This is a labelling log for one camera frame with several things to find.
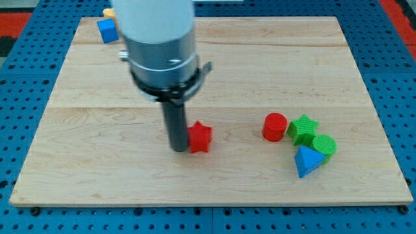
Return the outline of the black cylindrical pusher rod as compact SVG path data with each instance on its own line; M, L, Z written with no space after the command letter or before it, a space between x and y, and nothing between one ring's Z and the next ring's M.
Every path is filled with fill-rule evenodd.
M184 104L163 102L161 107L171 149L176 152L186 151L189 138Z

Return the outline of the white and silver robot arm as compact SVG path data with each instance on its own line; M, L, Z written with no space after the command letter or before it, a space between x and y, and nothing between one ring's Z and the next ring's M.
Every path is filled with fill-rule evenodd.
M161 104L170 147L189 147L185 102L201 88L212 70L200 65L191 0L112 1L125 49L120 60L139 92Z

